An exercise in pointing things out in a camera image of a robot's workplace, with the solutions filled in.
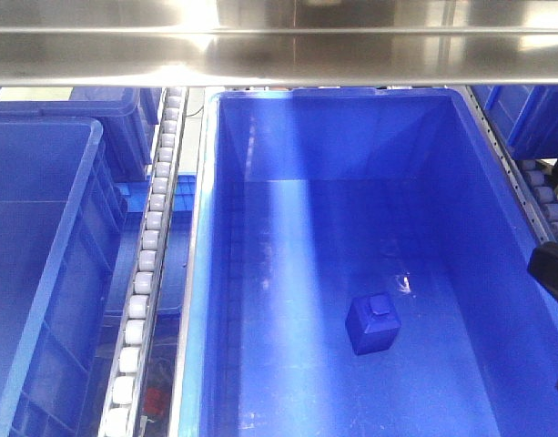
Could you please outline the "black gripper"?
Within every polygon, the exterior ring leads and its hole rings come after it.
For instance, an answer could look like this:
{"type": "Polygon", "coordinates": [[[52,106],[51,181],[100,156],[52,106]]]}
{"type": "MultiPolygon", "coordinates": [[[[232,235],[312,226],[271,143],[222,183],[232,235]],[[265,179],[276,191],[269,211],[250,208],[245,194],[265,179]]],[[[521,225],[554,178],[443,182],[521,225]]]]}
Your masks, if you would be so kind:
{"type": "MultiPolygon", "coordinates": [[[[558,243],[547,241],[535,247],[527,272],[541,289],[540,296],[553,325],[553,339],[550,343],[557,348],[555,365],[558,370],[558,243]]],[[[555,389],[558,391],[558,373],[555,389]]]]}

